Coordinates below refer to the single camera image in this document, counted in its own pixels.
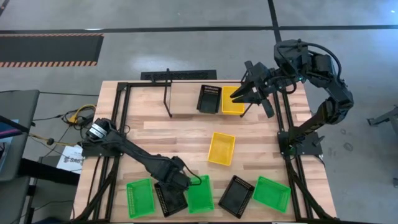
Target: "white paper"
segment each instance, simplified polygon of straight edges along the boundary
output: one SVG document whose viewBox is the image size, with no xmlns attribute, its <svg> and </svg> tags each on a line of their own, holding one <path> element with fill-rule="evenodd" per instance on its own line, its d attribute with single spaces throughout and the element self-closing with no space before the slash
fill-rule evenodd
<svg viewBox="0 0 398 224">
<path fill-rule="evenodd" d="M 81 173 L 83 167 L 83 157 L 81 156 L 82 148 L 80 146 L 65 146 L 63 155 L 58 161 L 57 168 L 72 171 L 77 174 Z"/>
</svg>

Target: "floor mat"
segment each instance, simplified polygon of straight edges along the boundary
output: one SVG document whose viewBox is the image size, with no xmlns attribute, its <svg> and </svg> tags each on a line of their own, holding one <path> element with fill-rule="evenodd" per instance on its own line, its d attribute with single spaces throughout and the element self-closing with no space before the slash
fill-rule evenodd
<svg viewBox="0 0 398 224">
<path fill-rule="evenodd" d="M 173 80 L 216 80 L 216 70 L 170 71 Z M 141 72 L 141 80 L 166 80 L 167 72 Z"/>
<path fill-rule="evenodd" d="M 95 66 L 103 34 L 0 35 L 0 67 Z"/>
</svg>

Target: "concrete floor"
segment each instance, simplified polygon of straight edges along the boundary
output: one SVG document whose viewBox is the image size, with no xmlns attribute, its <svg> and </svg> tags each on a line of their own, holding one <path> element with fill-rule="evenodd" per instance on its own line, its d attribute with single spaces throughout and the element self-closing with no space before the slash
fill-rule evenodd
<svg viewBox="0 0 398 224">
<path fill-rule="evenodd" d="M 398 2 L 380 0 L 277 0 L 280 26 L 345 26 L 398 24 Z M 94 29 L 183 26 L 271 26 L 265 0 L 11 0 L 0 17 L 0 30 Z M 332 50 L 343 65 L 342 77 L 355 105 L 336 126 L 320 134 L 326 172 L 342 220 L 396 223 L 398 138 L 391 125 L 369 127 L 372 118 L 398 104 L 398 30 L 281 31 L 282 39 L 301 38 Z M 243 62 L 274 67 L 273 31 L 164 32 L 105 34 L 96 67 L 1 68 L 1 90 L 98 94 L 103 80 L 135 80 L 141 72 L 217 69 L 218 78 L 241 78 Z M 326 98 L 306 84 L 312 111 Z M 35 118 L 45 118 L 97 97 L 41 95 Z M 33 133 L 58 138 L 66 126 L 41 121 Z M 79 140 L 69 131 L 64 141 Z M 38 159 L 48 149 L 29 141 L 24 157 Z M 45 212 L 35 220 L 45 217 Z"/>
</svg>

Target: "wooden tabletop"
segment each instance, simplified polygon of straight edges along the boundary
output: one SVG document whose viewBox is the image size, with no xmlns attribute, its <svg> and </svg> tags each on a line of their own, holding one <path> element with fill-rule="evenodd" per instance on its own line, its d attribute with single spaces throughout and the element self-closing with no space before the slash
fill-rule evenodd
<svg viewBox="0 0 398 224">
<path fill-rule="evenodd" d="M 220 80 L 209 82 L 238 82 L 239 80 Z M 99 94 L 96 118 L 111 118 L 114 97 L 116 94 L 117 81 L 105 81 Z M 294 211 L 292 202 L 286 213 L 273 210 L 265 205 L 251 199 L 241 219 L 237 219 L 218 206 L 218 202 L 233 175 L 237 175 L 252 185 L 256 185 L 257 178 L 261 175 L 281 184 L 288 185 L 285 163 L 279 154 L 276 133 L 279 130 L 276 116 L 267 118 L 264 109 L 253 105 L 248 113 L 239 116 L 204 115 L 196 113 L 196 102 L 198 100 L 197 87 L 201 84 L 212 85 L 205 81 L 175 81 L 175 86 L 184 84 L 183 95 L 186 99 L 191 98 L 195 114 L 181 114 L 169 118 L 163 105 L 164 87 L 135 87 L 131 89 L 126 124 L 131 127 L 127 138 L 142 147 L 151 154 L 162 154 L 163 156 L 178 156 L 194 173 L 209 175 L 213 192 L 215 209 L 212 212 L 189 214 L 188 209 L 182 210 L 168 218 L 164 218 L 157 196 L 155 198 L 156 213 L 146 217 L 130 219 L 127 211 L 126 184 L 135 180 L 150 177 L 142 164 L 134 159 L 123 156 L 121 158 L 118 181 L 114 197 L 112 222 L 271 222 L 271 221 L 293 221 Z M 178 99 L 182 93 L 177 88 L 168 90 L 167 101 Z M 120 119 L 123 105 L 123 94 L 118 110 Z M 285 128 L 288 127 L 283 107 L 282 96 L 279 97 Z M 300 125 L 309 119 L 310 109 L 303 85 L 298 84 L 297 91 L 289 95 L 290 107 L 295 125 Z M 172 106 L 179 106 L 173 101 Z M 207 161 L 207 155 L 213 132 L 230 134 L 236 137 L 233 160 L 230 166 L 223 166 Z M 90 189 L 91 178 L 94 173 L 97 158 L 88 158 L 84 161 L 80 182 L 75 197 L 76 215 L 86 207 L 87 196 Z M 314 156 L 302 156 L 303 169 L 307 179 L 309 191 L 332 216 L 336 215 L 333 200 L 328 185 L 328 180 L 323 165 Z M 100 178 L 102 161 L 98 166 L 97 175 L 92 195 L 95 194 Z M 104 217 L 107 192 L 102 201 L 100 218 Z M 305 217 L 303 199 L 298 190 L 301 214 Z"/>
</svg>

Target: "plastic basket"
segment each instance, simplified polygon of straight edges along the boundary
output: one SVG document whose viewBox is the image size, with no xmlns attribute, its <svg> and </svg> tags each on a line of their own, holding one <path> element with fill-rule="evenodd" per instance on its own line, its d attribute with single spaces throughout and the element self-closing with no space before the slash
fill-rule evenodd
<svg viewBox="0 0 398 224">
<path fill-rule="evenodd" d="M 191 185 L 187 190 L 188 212 L 192 214 L 214 210 L 210 178 L 208 175 L 203 175 L 200 178 L 200 185 Z M 191 177 L 191 181 L 193 184 L 199 184 L 197 177 Z"/>
<path fill-rule="evenodd" d="M 218 205 L 236 218 L 241 218 L 253 191 L 254 187 L 251 184 L 234 175 Z"/>
<path fill-rule="evenodd" d="M 259 177 L 253 199 L 275 210 L 285 213 L 289 204 L 290 187 Z"/>
<path fill-rule="evenodd" d="M 224 114 L 241 115 L 244 113 L 244 103 L 233 103 L 231 97 L 229 97 L 238 88 L 238 86 L 223 86 L 221 110 Z"/>
<path fill-rule="evenodd" d="M 127 206 L 130 218 L 155 213 L 154 194 L 150 179 L 137 180 L 126 185 Z"/>
<path fill-rule="evenodd" d="M 202 85 L 200 88 L 197 110 L 202 113 L 218 113 L 220 107 L 221 88 Z"/>
<path fill-rule="evenodd" d="M 223 133 L 213 133 L 207 160 L 229 166 L 235 146 L 235 136 Z"/>
<path fill-rule="evenodd" d="M 168 189 L 159 183 L 156 183 L 154 186 L 164 217 L 169 217 L 188 207 L 182 191 L 173 188 Z"/>
</svg>

